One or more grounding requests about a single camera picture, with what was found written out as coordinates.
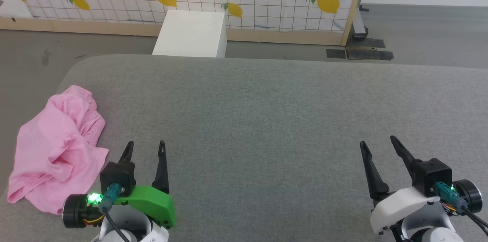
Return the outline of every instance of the wooden frame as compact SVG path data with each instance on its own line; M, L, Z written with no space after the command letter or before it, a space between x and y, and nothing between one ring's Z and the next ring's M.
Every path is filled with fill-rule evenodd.
M344 34L333 32L278 32L273 30L227 29L227 40L267 43L345 46L359 0L352 0ZM86 34L137 35L157 37L161 25L109 22L59 21L46 19L0 18L2 30L34 30L42 32L77 32Z

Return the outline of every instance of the pink cloth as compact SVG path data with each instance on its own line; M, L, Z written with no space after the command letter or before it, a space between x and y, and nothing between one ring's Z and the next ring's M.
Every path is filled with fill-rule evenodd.
M90 91L73 85L49 98L19 131L7 200L26 197L43 212L61 214L68 195L86 193L105 163L108 150L96 147L103 126Z

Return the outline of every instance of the white box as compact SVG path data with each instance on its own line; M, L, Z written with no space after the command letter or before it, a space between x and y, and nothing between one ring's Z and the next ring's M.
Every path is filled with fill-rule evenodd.
M154 46L154 55L225 57L225 14L169 10Z

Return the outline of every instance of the metal leg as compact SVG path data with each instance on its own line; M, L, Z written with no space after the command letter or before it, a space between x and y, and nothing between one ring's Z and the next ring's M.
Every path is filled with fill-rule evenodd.
M354 14L354 19L352 20L352 37L357 40L364 40L368 36L368 28L364 26L363 19L361 18L361 11L360 9L361 0L358 0L358 4L356 6L356 13Z

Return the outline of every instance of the gray table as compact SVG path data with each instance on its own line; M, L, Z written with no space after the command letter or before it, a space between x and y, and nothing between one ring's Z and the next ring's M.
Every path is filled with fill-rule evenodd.
M172 241L388 241L372 233L359 142L392 190L410 178L389 142L437 157L488 194L488 71L288 60L113 55L68 73L93 92L108 159L135 142L139 185L167 146ZM99 181L92 187L100 189ZM26 200L0 203L2 241L90 241ZM479 214L488 219L488 208ZM486 239L468 218L466 242Z

